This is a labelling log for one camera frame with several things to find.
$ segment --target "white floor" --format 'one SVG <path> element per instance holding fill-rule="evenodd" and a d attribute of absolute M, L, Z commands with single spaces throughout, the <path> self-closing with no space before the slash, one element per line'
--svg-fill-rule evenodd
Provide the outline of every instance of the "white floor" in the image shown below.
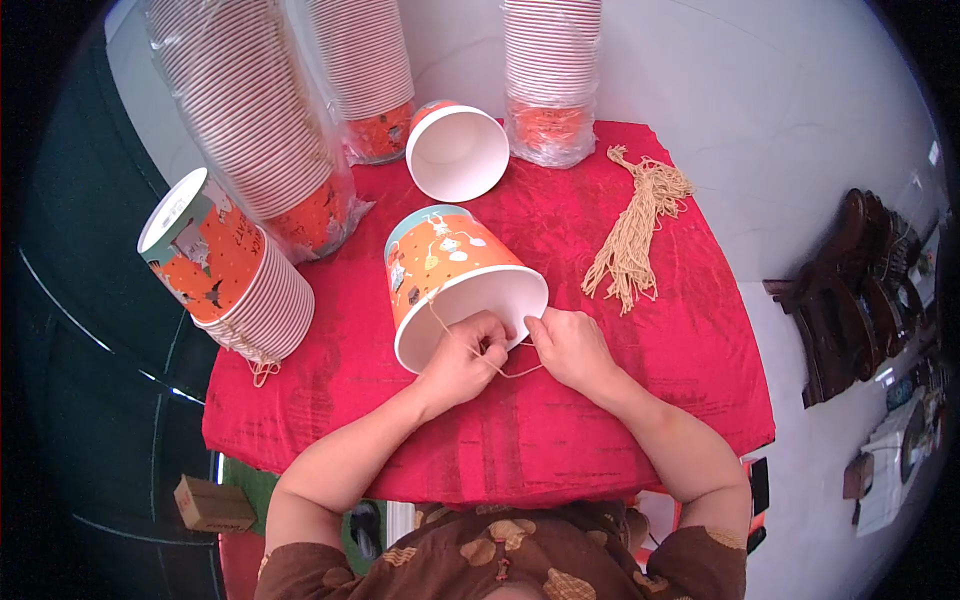
<path fill-rule="evenodd" d="M 502 115 L 498 5 L 400 0 L 418 103 Z M 150 62 L 139 8 L 117 11 L 108 34 L 120 95 L 173 183 L 203 158 Z M 815 252 L 850 187 L 873 189 L 921 234 L 943 217 L 939 138 L 913 74 L 860 0 L 606 0 L 602 38 L 597 118 L 649 124 L 697 184 L 766 370 L 777 440 L 754 454 L 769 459 L 771 508 L 747 597 L 863 597 L 905 544 L 943 456 L 924 463 L 893 525 L 857 539 L 843 470 L 883 419 L 884 390 L 857 383 L 804 410 L 800 336 L 760 282 Z"/>

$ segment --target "stack of paper buckets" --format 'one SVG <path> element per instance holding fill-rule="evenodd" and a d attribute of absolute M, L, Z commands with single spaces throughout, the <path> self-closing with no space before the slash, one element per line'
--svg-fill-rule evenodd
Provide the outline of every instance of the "stack of paper buckets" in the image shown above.
<path fill-rule="evenodd" d="M 197 327 L 255 365 L 279 364 L 310 327 L 310 285 L 206 169 L 164 196 L 137 251 Z"/>
<path fill-rule="evenodd" d="M 568 167 L 593 148 L 601 0 L 504 0 L 511 151 Z"/>
<path fill-rule="evenodd" d="M 149 0 L 156 54 L 185 120 L 250 215 L 319 257 L 353 199 L 338 183 L 278 0 Z"/>
<path fill-rule="evenodd" d="M 379 164 L 402 157 L 414 82 L 396 0 L 307 0 L 307 10 L 357 161 Z"/>

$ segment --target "woman's right hand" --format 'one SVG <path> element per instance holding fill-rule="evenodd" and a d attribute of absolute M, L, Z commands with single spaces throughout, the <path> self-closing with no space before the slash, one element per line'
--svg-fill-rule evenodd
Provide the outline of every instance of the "woman's right hand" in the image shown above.
<path fill-rule="evenodd" d="M 590 315 L 548 306 L 542 319 L 525 317 L 523 322 L 543 366 L 557 381 L 591 400 L 602 396 L 620 372 Z"/>

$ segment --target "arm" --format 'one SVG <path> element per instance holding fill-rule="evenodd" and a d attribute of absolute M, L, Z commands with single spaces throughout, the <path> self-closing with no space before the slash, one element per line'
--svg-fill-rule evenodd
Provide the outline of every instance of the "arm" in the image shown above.
<path fill-rule="evenodd" d="M 343 514 L 363 496 L 387 459 L 423 425 L 483 391 L 507 360 L 511 333 L 484 311 L 450 326 L 430 364 L 409 387 L 365 417 L 305 449 L 276 483 L 267 511 L 266 553 L 295 541 L 340 549 Z"/>
<path fill-rule="evenodd" d="M 681 527 L 722 528 L 746 540 L 750 484 L 719 434 L 656 398 L 617 367 L 588 315 L 547 308 L 542 320 L 528 317 L 525 322 L 547 370 L 634 435 L 667 491 L 683 504 Z"/>

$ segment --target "green mat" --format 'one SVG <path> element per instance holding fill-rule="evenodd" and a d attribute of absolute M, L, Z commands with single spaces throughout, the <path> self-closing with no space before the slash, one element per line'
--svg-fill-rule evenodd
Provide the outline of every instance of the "green mat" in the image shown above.
<path fill-rule="evenodd" d="M 236 459 L 226 458 L 224 460 L 224 484 L 239 486 L 247 495 L 247 499 L 253 507 L 253 513 L 256 515 L 256 521 L 253 522 L 250 530 L 261 536 L 265 535 L 267 508 L 270 506 L 270 496 L 274 493 L 277 479 L 279 477 L 273 473 L 257 470 Z M 386 541 L 387 503 L 383 500 L 374 500 L 373 502 L 380 509 L 380 539 Z M 366 575 L 370 570 L 371 562 L 363 560 L 356 543 L 350 539 L 349 515 L 344 516 L 340 537 L 350 568 L 357 574 Z"/>

